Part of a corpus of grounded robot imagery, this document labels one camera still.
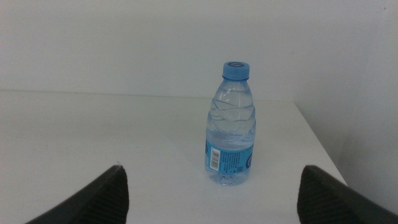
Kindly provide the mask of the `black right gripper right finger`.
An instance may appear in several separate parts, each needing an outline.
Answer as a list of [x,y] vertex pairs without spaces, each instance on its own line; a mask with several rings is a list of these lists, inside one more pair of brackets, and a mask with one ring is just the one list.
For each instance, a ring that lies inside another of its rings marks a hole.
[[315,165],[304,167],[298,192],[301,223],[391,223],[397,215]]

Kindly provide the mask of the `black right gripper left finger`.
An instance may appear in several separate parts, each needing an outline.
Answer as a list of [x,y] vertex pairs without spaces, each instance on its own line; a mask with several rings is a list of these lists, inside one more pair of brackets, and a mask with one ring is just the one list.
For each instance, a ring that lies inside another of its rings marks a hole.
[[115,165],[30,224],[126,223],[129,210],[127,174]]

